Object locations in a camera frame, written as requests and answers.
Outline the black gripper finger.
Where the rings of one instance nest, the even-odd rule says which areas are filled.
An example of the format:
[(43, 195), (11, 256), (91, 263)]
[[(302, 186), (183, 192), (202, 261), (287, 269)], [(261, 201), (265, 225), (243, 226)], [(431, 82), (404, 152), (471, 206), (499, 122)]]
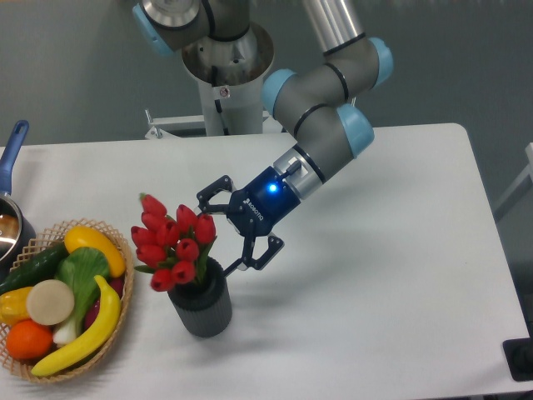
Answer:
[(230, 266), (224, 269), (223, 276), (227, 278), (236, 270), (246, 271), (253, 269), (261, 271), (265, 266), (283, 249), (285, 243), (282, 239), (276, 236), (274, 233), (267, 235), (267, 249), (259, 257), (253, 257), (253, 250), (255, 248), (255, 238), (245, 237), (242, 249), (242, 255), (234, 261)]
[(222, 214), (227, 215), (231, 207), (226, 204), (211, 204), (211, 200), (219, 193), (233, 193), (235, 187), (232, 179), (228, 175), (223, 175), (216, 181), (197, 193), (198, 210), (202, 214)]

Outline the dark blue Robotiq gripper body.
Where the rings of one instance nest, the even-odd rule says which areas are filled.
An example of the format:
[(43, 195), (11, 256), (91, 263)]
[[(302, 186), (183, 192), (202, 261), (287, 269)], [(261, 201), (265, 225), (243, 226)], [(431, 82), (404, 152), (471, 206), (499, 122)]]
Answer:
[(290, 188), (288, 179), (301, 169), (291, 165), (286, 171), (278, 172), (268, 167), (245, 187), (230, 193), (227, 221), (245, 237), (266, 237), (273, 233), (273, 227), (301, 203)]

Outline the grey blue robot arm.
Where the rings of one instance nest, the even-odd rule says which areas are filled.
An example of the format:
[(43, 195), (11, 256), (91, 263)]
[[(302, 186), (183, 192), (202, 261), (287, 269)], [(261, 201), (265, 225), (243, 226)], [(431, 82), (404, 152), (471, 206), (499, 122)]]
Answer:
[(303, 7), (324, 57), (304, 75), (271, 70), (271, 37), (251, 20), (247, 1), (140, 1), (132, 10), (158, 53), (181, 54), (197, 81), (207, 135), (260, 133), (270, 116), (295, 138), (244, 188), (221, 177), (197, 195), (201, 213), (226, 216), (243, 237), (236, 269), (263, 269), (283, 247), (273, 227), (372, 143), (373, 128), (352, 102), (394, 68), (353, 2)]

